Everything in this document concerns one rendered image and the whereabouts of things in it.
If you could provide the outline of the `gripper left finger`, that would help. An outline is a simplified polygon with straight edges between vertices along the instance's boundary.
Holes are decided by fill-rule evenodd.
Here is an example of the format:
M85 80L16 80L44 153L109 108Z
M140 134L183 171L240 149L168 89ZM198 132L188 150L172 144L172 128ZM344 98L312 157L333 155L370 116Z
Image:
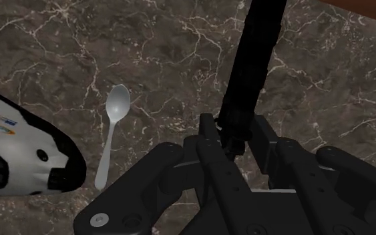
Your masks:
M253 193L222 151L210 113L182 145L158 144L84 208L75 235L152 235L162 213L195 189L200 211L180 235L255 235L260 218Z

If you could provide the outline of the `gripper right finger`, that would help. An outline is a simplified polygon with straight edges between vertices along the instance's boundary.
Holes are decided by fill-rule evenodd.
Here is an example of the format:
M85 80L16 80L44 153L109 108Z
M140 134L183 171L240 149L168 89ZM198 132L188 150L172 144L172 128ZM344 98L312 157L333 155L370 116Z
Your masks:
M333 146L310 153L262 115L248 145L271 189L294 189L313 235L376 235L376 167Z

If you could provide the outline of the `long black rod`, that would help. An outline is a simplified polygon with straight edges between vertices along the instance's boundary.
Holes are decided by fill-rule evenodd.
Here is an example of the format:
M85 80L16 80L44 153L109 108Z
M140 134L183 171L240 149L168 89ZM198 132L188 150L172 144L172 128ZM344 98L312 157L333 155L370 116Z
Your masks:
M222 106L215 119L229 160L245 152L254 109L268 73L287 0L252 0L236 51Z

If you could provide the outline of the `grey spoon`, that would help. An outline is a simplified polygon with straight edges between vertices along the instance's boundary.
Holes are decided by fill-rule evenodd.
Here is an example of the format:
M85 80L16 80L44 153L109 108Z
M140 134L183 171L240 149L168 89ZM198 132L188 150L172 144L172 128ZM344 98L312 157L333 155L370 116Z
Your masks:
M107 184L114 128L116 124L128 114L130 103L130 93L125 85L119 84L114 86L108 94L106 113L110 120L110 126L94 181L94 186L98 190L104 189Z

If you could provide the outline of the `white and black shuttle toy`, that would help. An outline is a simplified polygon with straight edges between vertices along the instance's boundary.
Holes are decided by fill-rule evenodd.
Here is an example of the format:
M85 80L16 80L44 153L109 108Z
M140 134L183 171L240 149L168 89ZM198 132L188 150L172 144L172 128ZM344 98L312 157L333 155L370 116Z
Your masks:
M0 196L74 191L86 170L67 134L0 94Z

